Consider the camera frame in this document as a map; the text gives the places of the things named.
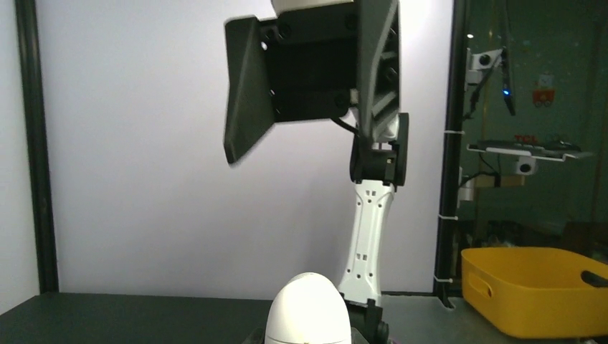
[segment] white panel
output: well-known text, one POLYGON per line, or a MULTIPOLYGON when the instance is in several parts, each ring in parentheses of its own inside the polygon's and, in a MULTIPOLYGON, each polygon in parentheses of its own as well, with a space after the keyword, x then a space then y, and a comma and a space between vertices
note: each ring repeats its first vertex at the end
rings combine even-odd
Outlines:
MULTIPOLYGON (((404 76, 411 167, 386 231, 385 290, 432 285, 451 20, 435 2, 450 15, 413 33, 432 40, 404 44, 417 53, 404 63, 437 78, 404 76)), ((337 282, 354 215, 349 133, 281 125, 238 168, 224 157, 223 23, 269 17, 270 1, 39 0, 38 11, 62 290, 272 298, 304 271, 337 282)))
POLYGON ((39 293, 15 8, 0 1, 0 314, 39 293))

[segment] black frame post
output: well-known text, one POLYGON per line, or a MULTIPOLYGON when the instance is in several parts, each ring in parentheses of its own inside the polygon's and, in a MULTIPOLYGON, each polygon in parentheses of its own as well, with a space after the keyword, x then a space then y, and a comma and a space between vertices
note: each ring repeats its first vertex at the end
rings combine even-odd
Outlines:
POLYGON ((35 0, 15 0, 40 293, 58 292, 47 129, 35 0))
POLYGON ((435 255, 435 281, 433 294, 446 307, 452 307, 447 299, 450 291, 450 267, 452 266, 452 236, 456 227, 458 179, 460 174, 460 145, 462 142, 462 116, 465 104, 467 73, 467 33, 469 24, 469 0, 454 0, 452 18, 452 44, 450 47, 450 76, 447 94, 447 115, 441 182, 440 220, 437 228, 435 255))

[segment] basket handle hole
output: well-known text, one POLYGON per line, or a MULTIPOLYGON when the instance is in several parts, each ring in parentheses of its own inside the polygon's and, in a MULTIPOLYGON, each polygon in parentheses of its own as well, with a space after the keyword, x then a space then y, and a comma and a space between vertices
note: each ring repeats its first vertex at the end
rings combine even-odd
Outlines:
POLYGON ((587 283, 588 285, 591 285, 592 287, 608 288, 608 279, 605 279, 602 276, 599 276, 598 274, 594 274, 593 272, 586 270, 581 272, 581 279, 583 280, 583 282, 587 283))

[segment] white rounded object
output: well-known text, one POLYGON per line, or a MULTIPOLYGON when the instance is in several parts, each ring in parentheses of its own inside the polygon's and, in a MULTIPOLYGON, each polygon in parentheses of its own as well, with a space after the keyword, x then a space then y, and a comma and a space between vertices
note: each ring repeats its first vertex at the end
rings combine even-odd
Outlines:
POLYGON ((351 344, 348 310, 333 283, 312 272, 292 278, 272 302, 265 344, 351 344))
POLYGON ((275 12, 279 15, 285 11, 334 5, 343 2, 353 2, 353 0, 272 0, 272 7, 275 8, 275 12))

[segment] metal frame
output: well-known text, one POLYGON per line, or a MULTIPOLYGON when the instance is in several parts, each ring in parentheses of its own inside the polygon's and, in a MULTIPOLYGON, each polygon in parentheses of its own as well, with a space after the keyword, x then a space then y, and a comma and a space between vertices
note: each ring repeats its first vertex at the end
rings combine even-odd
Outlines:
POLYGON ((450 76, 447 94, 447 114, 441 182, 440 220, 437 227, 435 279, 433 294, 446 307, 452 307, 450 295, 450 267, 452 265, 452 235, 456 226, 462 118, 465 105, 467 74, 467 33, 470 0, 454 0, 452 18, 452 46, 450 47, 450 76))
POLYGON ((15 0, 40 293, 58 292, 47 131, 35 0, 15 0))

